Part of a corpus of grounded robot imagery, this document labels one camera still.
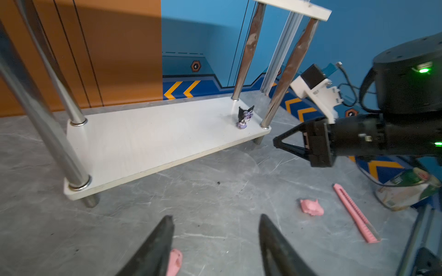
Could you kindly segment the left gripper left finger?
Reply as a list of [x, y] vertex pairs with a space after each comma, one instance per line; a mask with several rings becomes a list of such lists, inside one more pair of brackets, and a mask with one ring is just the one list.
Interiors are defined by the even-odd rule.
[[166, 215], [117, 276], [165, 276], [174, 234], [173, 216]]

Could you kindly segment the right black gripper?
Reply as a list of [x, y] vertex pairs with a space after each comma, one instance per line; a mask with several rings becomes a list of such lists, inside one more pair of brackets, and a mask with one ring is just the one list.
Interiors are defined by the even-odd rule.
[[[282, 142], [297, 132], [304, 132], [305, 148]], [[301, 123], [273, 139], [273, 145], [283, 151], [294, 154], [312, 167], [332, 167], [334, 155], [330, 148], [329, 124], [326, 118], [319, 118]]]

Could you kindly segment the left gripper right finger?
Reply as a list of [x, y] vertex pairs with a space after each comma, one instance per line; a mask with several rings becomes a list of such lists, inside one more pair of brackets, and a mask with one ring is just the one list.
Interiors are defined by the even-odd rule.
[[266, 276], [317, 276], [266, 214], [260, 216], [259, 242]]

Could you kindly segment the black white Kuromi figure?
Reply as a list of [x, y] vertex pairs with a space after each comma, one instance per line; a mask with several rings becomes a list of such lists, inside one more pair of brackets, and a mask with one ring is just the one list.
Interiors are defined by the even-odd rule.
[[239, 107], [238, 121], [236, 123], [237, 128], [245, 129], [247, 127], [247, 123], [253, 117], [253, 111], [254, 106], [250, 107], [249, 109], [242, 109], [241, 107]]

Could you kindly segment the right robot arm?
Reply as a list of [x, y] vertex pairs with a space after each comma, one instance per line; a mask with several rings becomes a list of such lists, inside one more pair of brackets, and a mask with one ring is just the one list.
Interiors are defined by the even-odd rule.
[[310, 162], [332, 167], [338, 156], [442, 155], [442, 36], [408, 41], [374, 57], [360, 87], [363, 99], [375, 86], [378, 109], [339, 118], [343, 103], [337, 87], [310, 66], [291, 88], [310, 98], [323, 117], [301, 123], [275, 137], [276, 148]]

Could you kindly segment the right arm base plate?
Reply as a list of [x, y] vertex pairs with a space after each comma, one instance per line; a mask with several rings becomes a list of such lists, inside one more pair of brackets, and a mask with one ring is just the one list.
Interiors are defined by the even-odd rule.
[[421, 247], [415, 259], [411, 276], [442, 276], [442, 259]]

